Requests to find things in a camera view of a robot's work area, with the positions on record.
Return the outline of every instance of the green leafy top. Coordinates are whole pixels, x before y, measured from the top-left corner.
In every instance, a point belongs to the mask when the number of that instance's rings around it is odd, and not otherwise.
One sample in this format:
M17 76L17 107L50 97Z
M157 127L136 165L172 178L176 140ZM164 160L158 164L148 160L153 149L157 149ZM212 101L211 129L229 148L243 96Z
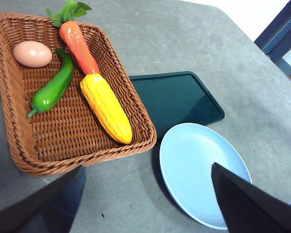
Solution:
M47 9L49 18L55 20L52 25L59 27L66 21L73 20L74 17L81 17L87 14L86 11L92 8L85 3L78 2L76 0L67 0L66 6L61 8L57 13L53 14L50 9Z

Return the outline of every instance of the yellow corn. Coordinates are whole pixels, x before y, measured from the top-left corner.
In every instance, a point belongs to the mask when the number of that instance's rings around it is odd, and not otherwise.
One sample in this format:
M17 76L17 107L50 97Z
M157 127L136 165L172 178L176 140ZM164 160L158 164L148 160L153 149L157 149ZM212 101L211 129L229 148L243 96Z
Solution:
M131 143L129 120L107 81L100 74L88 74L81 90L103 128L117 142Z

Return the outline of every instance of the wicker basket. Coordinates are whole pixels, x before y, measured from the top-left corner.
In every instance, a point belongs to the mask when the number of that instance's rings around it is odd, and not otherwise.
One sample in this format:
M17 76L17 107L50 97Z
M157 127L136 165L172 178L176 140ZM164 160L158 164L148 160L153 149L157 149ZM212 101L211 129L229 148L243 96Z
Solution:
M133 131L130 145L112 140L90 110L79 87L83 73L51 22L46 17L0 14L0 93L7 139L18 168L32 175L52 175L151 149L156 142L155 128L106 34L97 26L78 23L102 76L129 118ZM53 54L51 63L28 68L16 62L12 49L25 40L48 46ZM65 48L73 59L72 83L51 111L26 119L33 94L61 67L57 47Z

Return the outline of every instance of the tray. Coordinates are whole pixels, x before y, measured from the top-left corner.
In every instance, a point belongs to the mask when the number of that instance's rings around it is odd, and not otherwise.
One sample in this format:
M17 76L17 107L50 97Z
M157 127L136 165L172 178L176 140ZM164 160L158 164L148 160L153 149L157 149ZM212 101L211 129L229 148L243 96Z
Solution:
M193 72L139 75L130 79L155 125L158 139L180 123L209 125L225 116Z
M7 140L18 168L36 176L52 175L151 149L155 128L106 34L95 25L78 22L102 76L129 118L130 145L112 140L90 110L79 87L83 73L51 22L47 17L0 14L0 94ZM12 49L25 40L48 46L51 63L41 68L17 63ZM57 47L63 47L75 64L73 81L51 111L26 119L33 94L60 69Z

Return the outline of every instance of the toy carrot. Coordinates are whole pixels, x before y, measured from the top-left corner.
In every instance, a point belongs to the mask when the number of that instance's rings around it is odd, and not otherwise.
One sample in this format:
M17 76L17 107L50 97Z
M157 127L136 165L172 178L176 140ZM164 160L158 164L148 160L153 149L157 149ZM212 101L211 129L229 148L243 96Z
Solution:
M66 6L56 14L49 9L47 13L51 19L55 20L52 25L60 28L60 37L70 48L84 74L100 74L96 59L91 55L80 27L73 21L74 17L84 16L87 14L86 11L91 9L85 3L67 0Z

